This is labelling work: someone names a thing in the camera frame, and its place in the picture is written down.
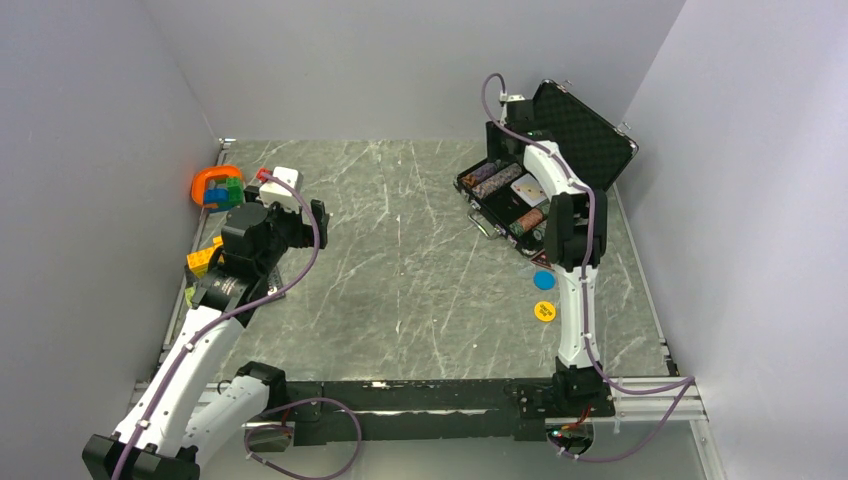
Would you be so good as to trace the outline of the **purple poker chip stack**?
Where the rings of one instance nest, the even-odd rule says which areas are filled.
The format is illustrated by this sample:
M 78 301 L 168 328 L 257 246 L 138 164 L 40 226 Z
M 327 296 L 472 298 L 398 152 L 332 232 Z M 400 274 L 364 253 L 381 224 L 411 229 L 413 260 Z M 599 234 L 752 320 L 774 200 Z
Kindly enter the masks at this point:
M 499 171 L 500 167 L 497 163 L 486 162 L 470 172 L 465 179 L 465 183 L 473 188 Z

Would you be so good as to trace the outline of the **red poker chip stack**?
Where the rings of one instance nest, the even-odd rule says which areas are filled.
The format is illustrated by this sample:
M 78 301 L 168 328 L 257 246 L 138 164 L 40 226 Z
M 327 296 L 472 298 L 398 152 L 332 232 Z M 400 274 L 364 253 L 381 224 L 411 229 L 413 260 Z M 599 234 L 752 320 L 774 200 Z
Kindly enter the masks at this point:
M 514 222 L 520 222 L 524 226 L 526 233 L 532 230 L 535 225 L 541 223 L 545 219 L 545 216 L 546 214 L 542 209 L 533 208 Z

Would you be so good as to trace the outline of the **black poker chip case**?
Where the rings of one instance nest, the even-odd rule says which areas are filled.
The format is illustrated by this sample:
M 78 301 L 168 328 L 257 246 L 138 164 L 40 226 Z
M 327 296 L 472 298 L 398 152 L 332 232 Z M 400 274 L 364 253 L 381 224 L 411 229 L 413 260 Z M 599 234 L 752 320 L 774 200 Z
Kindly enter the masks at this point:
M 552 80 L 543 81 L 529 99 L 535 103 L 535 116 L 540 127 L 552 134 L 561 155 L 577 176 L 594 189 L 608 191 L 636 156 L 638 145 L 635 141 L 568 92 L 566 87 Z M 465 183 L 470 172 L 488 162 L 485 157 L 460 172 L 454 178 L 453 186 L 499 236 L 505 237 L 524 256 L 533 257 L 543 251 L 543 244 L 531 244 L 528 241 L 529 231 L 516 238 L 509 229 L 514 221 L 533 209 L 511 190 L 510 184 L 516 179 L 484 199 L 476 198 L 472 188 Z M 499 171 L 511 164 L 519 164 L 523 170 L 521 176 L 528 173 L 521 163 L 497 164 Z M 548 206 L 547 200 L 535 207 L 545 212 L 543 221 L 547 221 Z

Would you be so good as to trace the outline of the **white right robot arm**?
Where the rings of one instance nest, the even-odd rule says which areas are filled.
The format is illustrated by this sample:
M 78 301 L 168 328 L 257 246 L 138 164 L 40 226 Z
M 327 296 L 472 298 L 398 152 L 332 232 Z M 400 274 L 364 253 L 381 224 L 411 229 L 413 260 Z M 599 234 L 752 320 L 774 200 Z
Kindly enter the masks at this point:
M 555 141 L 537 140 L 507 126 L 508 109 L 523 100 L 521 95 L 501 92 L 501 118 L 490 119 L 504 134 L 525 144 L 522 166 L 550 201 L 544 250 L 557 282 L 561 328 L 551 399 L 560 413 L 572 416 L 591 398 L 609 395 L 593 334 L 595 284 L 602 257 L 602 239 L 595 235 L 600 212 L 594 191 L 566 163 Z

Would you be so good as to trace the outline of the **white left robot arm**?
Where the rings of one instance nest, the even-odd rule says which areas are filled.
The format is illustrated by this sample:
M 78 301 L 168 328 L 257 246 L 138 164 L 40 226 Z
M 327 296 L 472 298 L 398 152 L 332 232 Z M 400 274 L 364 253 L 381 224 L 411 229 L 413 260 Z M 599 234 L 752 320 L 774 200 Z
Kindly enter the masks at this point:
M 183 327 L 155 377 L 112 434 L 93 435 L 85 445 L 82 460 L 92 478 L 197 479 L 242 423 L 285 411 L 284 371 L 259 362 L 242 367 L 208 405 L 197 404 L 255 309 L 285 293 L 271 286 L 282 255 L 325 248 L 328 222 L 319 200 L 307 211 L 257 200 L 227 213 Z

